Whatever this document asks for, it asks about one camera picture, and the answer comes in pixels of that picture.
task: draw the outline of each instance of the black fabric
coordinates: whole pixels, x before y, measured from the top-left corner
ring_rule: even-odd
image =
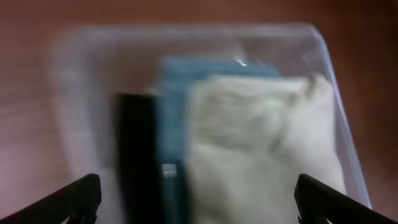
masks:
[[[118,96],[118,175],[128,223],[165,223],[155,154],[154,107],[152,96]]]

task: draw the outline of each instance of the white cloth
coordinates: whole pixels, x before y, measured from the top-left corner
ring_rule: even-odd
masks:
[[[297,223],[300,173],[345,194],[333,102],[321,76],[197,84],[188,106],[193,222]]]

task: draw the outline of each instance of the folded fabric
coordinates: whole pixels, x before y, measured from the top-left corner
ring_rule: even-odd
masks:
[[[157,100],[157,157],[163,164],[162,190],[171,224],[187,222],[184,159],[187,151],[187,95],[199,80],[227,73],[245,77],[278,77],[270,65],[247,65],[234,60],[161,60]]]
[[[321,76],[197,83],[188,106],[193,223],[297,223],[300,173],[345,194],[333,95]]]
[[[244,77],[278,77],[270,65],[248,65],[234,60],[161,60],[158,111],[158,155],[160,161],[183,159],[186,143],[185,112],[187,94],[198,80],[215,73]]]

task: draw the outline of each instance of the plastic bin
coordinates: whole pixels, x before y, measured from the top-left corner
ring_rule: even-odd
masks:
[[[371,207],[330,56],[313,26],[85,26],[55,42],[50,79],[71,173],[102,174],[100,223],[110,217],[123,222],[114,171],[113,93],[155,92],[163,56],[270,63],[283,77],[324,74],[335,89],[336,149],[348,196]]]

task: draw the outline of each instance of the blue cloth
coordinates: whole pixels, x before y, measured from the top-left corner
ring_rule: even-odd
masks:
[[[157,100],[157,157],[160,164],[175,167],[173,177],[162,179],[169,224],[188,223],[187,190],[183,159],[188,145],[185,127],[186,100],[197,80],[214,74],[247,77],[279,77],[270,65],[245,65],[234,60],[165,58],[160,62],[160,96]]]

